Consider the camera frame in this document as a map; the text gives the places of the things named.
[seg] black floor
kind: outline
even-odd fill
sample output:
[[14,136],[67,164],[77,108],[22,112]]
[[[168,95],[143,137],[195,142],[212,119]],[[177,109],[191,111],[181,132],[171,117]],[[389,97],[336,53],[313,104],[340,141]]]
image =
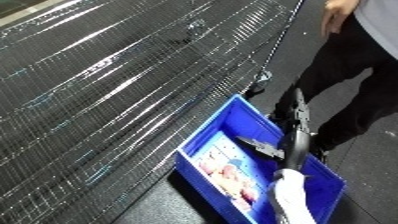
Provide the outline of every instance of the black floor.
[[[312,60],[322,45],[319,23],[323,1],[307,1],[275,55],[272,83],[251,102],[264,113]],[[355,95],[369,71],[321,94],[310,104],[312,131],[341,110]],[[368,133],[341,145],[330,156],[330,167],[347,180],[347,190],[331,224],[398,223],[398,117],[376,122]],[[115,223],[222,223],[217,214],[176,173],[160,182],[140,203]]]

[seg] black shoe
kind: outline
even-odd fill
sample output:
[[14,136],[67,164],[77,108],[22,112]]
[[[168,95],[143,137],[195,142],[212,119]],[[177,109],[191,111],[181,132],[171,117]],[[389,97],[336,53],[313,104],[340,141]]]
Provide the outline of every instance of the black shoe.
[[329,150],[324,150],[322,147],[319,147],[316,142],[317,133],[311,133],[311,145],[310,145],[310,153],[315,156],[320,162],[323,164],[327,164]]

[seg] gloved hand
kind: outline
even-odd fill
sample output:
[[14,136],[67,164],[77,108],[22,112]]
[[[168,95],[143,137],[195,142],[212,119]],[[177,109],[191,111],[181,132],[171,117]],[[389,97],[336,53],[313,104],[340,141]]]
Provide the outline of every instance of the gloved hand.
[[302,173],[292,169],[274,173],[267,194],[278,224],[315,224],[306,205],[304,179]]

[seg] plastic crate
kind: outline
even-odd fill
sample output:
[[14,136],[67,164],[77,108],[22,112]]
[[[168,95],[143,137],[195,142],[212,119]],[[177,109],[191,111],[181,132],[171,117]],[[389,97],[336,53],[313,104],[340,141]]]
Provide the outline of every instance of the plastic crate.
[[[229,223],[275,223],[266,190],[276,163],[255,156],[237,144],[235,137],[255,138],[275,146],[282,135],[276,125],[240,95],[235,95],[179,146],[176,169]],[[214,150],[256,181],[260,197],[252,204],[250,212],[235,207],[230,197],[199,168],[200,159]],[[345,181],[312,155],[307,157],[303,173],[311,175],[305,182],[307,206],[317,223],[327,223],[342,196]]]

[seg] black pants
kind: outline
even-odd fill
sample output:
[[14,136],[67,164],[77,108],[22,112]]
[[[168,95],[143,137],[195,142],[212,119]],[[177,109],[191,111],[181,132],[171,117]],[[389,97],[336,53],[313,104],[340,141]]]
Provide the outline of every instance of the black pants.
[[354,78],[367,68],[373,69],[372,75],[361,83],[352,102],[319,128],[316,143],[331,150],[365,133],[376,120],[398,112],[398,61],[378,45],[354,16],[346,20],[340,34],[330,35],[312,64],[284,93],[276,105],[276,117],[286,114],[294,88],[301,88],[308,103],[325,89]]

